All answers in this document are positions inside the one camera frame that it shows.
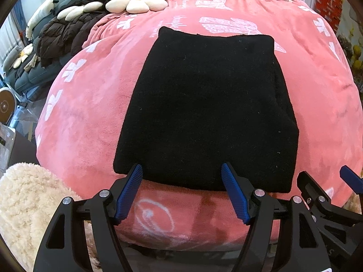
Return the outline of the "blue sofa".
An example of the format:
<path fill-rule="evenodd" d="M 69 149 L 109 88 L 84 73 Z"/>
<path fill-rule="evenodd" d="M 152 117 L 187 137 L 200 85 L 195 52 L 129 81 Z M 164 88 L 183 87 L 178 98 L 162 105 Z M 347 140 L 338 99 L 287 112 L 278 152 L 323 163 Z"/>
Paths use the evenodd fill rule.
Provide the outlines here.
<path fill-rule="evenodd" d="M 30 60 L 35 55 L 36 45 L 39 41 L 39 35 L 41 33 L 42 28 L 54 18 L 54 15 L 50 14 L 46 18 L 43 18 L 34 28 L 33 30 L 33 46 L 34 50 L 29 56 L 30 59 L 26 59 L 24 63 L 20 65 L 19 68 L 14 69 L 11 68 L 8 73 L 5 73 L 4 76 L 1 75 L 1 81 L 4 85 L 10 86 L 13 88 L 18 94 L 23 94 L 28 90 L 48 83 L 53 82 L 56 76 L 59 74 L 61 69 L 66 65 L 66 63 L 72 58 L 71 54 L 68 53 L 56 60 L 53 60 L 52 64 L 47 67 L 42 67 L 41 63 L 38 61 L 34 68 L 31 68 L 28 72 L 24 70 L 26 64 L 30 62 Z"/>

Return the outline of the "dark brown puffer jacket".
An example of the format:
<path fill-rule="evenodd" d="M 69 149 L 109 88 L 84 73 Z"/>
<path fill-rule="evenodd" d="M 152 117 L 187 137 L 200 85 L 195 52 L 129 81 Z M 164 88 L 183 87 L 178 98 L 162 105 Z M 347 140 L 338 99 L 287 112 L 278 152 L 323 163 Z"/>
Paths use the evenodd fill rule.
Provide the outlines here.
<path fill-rule="evenodd" d="M 92 27 L 105 15 L 105 11 L 97 10 L 83 13 L 70 22 L 53 18 L 42 28 L 36 44 L 41 66 L 45 68 L 67 54 L 80 52 Z"/>

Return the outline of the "white plush toy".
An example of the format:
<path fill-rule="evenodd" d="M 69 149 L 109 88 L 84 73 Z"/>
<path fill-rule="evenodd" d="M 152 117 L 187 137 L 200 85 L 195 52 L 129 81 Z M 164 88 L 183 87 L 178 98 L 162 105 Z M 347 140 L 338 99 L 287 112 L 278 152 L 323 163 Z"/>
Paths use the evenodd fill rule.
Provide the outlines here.
<path fill-rule="evenodd" d="M 54 9 L 55 5 L 59 0 L 45 0 L 31 16 L 27 23 L 27 28 L 25 31 L 25 37 L 30 40 L 33 34 L 33 29 L 35 26 L 46 16 L 48 16 Z"/>

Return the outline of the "small daisy flower pillow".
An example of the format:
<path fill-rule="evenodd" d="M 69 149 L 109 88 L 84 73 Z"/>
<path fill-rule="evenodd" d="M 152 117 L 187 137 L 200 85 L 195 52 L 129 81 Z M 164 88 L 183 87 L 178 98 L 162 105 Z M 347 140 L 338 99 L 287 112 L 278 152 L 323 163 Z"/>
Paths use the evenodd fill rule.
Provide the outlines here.
<path fill-rule="evenodd" d="M 103 3 L 98 1 L 90 2 L 83 6 L 71 6 L 60 11 L 56 18 L 58 20 L 64 19 L 66 22 L 70 22 L 84 13 L 100 10 L 102 6 Z"/>

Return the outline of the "cream fluffy rug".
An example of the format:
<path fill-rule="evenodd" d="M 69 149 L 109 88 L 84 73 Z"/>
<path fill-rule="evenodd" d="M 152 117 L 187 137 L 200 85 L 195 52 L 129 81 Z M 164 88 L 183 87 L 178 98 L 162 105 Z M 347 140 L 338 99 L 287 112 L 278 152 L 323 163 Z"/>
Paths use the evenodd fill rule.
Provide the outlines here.
<path fill-rule="evenodd" d="M 44 233 L 65 197 L 81 199 L 40 165 L 17 163 L 1 177 L 1 236 L 25 271 L 33 270 Z"/>

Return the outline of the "round wooden disc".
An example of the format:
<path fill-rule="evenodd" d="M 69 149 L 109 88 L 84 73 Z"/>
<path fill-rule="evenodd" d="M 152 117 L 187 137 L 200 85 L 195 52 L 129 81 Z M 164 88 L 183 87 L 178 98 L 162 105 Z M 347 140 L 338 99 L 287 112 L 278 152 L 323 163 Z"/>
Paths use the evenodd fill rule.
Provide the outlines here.
<path fill-rule="evenodd" d="M 1 88 L 0 90 L 0 121 L 7 125 L 14 115 L 17 108 L 17 99 L 9 88 Z"/>

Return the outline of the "black garment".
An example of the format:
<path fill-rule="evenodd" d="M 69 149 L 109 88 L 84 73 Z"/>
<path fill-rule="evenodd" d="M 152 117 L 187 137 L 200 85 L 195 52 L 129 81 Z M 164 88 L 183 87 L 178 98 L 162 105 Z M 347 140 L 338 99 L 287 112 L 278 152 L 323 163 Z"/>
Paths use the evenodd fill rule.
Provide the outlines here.
<path fill-rule="evenodd" d="M 159 30 L 113 161 L 146 180 L 222 191 L 221 167 L 266 192 L 291 190 L 299 129 L 271 36 Z"/>

